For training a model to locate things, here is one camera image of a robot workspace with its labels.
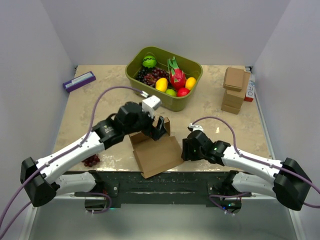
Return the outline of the brown cardboard paper box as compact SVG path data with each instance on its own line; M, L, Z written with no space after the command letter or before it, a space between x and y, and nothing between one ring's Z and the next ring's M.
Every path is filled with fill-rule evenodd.
M166 172L184 162L181 157L181 146L176 137L171 135L171 123L167 117L164 118L164 127L166 133L157 141L142 132L129 135L133 155L145 179Z

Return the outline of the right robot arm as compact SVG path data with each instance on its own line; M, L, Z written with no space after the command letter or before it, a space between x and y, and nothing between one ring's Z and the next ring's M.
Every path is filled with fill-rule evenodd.
M218 187L230 197L242 193L266 195L299 211L311 188L311 179L296 160L268 159L241 151L225 141L211 141L202 130L193 130L182 140L181 157L184 161L206 160L239 169Z

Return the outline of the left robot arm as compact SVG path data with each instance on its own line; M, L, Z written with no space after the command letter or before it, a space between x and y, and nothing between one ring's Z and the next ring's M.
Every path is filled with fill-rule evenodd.
M65 148L34 160L26 158L21 163L20 182L34 207L49 203L55 196L72 192L88 192L99 196L104 184L90 172L66 175L66 171L83 160L99 154L122 142L126 135L142 132L157 141L164 134L164 118L155 110L162 104L156 96L141 103L126 102L117 113L90 127L87 134Z

